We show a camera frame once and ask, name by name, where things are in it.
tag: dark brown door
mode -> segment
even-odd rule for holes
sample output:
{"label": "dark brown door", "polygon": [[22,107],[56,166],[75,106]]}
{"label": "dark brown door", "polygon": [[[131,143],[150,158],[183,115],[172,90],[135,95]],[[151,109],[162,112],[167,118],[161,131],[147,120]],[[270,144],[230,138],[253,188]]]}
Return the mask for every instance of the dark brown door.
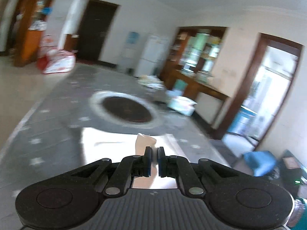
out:
{"label": "dark brown door", "polygon": [[99,0],[89,0],[79,28],[79,59],[98,60],[117,6]]}

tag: white refrigerator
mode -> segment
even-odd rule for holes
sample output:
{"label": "white refrigerator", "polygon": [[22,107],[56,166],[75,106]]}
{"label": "white refrigerator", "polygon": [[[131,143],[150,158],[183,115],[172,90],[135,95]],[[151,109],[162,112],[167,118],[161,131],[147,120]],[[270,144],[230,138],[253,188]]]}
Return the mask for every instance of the white refrigerator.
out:
{"label": "white refrigerator", "polygon": [[149,35],[145,43],[138,64],[136,65],[134,76],[152,75],[158,62],[168,51],[168,38],[162,38],[156,35]]}

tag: wooden door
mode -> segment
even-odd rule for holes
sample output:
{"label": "wooden door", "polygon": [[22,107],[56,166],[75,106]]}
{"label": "wooden door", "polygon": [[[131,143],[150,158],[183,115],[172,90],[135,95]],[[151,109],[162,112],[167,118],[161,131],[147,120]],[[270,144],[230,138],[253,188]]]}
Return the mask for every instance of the wooden door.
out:
{"label": "wooden door", "polygon": [[80,28],[77,47],[79,59],[97,61],[118,5],[89,0]]}
{"label": "wooden door", "polygon": [[290,53],[292,55],[295,55],[298,57],[297,64],[294,70],[293,78],[291,80],[290,86],[288,88],[288,91],[286,92],[286,95],[277,111],[277,113],[274,116],[274,119],[272,120],[271,124],[267,128],[265,134],[261,138],[260,142],[258,143],[257,147],[259,147],[261,141],[264,139],[268,131],[270,130],[271,126],[273,125],[275,119],[277,118],[279,112],[281,111],[281,107],[283,106],[284,101],[286,100],[287,96],[289,95],[289,91],[291,90],[291,87],[293,85],[293,80],[296,77],[296,71],[299,65],[300,60],[300,54],[303,49],[303,46],[301,44],[298,44],[296,42],[279,38],[277,36],[267,35],[267,34],[260,34],[259,35],[259,41],[258,45],[256,47],[254,56],[251,60],[250,66],[245,74],[245,78],[243,79],[241,86],[239,87],[236,96],[234,97],[231,105],[229,106],[229,109],[220,123],[219,127],[213,132],[212,137],[214,139],[221,140],[223,136],[227,133],[228,128],[230,127],[231,123],[233,122],[235,116],[240,110],[240,107],[246,97],[248,96],[251,85],[257,75],[258,69],[261,65],[262,59],[264,57],[264,54],[266,52],[267,47],[274,47],[279,50],[282,50],[284,52]]}

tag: blue cloth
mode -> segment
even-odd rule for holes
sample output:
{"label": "blue cloth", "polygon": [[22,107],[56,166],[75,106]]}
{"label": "blue cloth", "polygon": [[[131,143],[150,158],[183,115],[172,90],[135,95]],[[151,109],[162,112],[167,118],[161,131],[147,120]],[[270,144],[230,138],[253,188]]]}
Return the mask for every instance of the blue cloth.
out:
{"label": "blue cloth", "polygon": [[243,154],[246,164],[253,170],[254,176],[263,176],[271,172],[277,161],[271,152],[255,151]]}

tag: wooden pillar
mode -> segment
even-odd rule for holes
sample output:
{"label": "wooden pillar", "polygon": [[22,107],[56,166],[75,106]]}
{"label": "wooden pillar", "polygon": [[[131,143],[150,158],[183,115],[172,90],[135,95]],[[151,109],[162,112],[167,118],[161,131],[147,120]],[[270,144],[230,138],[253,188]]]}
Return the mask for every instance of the wooden pillar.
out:
{"label": "wooden pillar", "polygon": [[29,0],[23,17],[20,21],[19,29],[16,35],[16,52],[14,56],[14,66],[24,67],[27,64],[27,60],[22,58],[23,49],[25,47],[26,36],[28,28],[32,23],[32,15],[36,9],[36,3],[38,0]]}

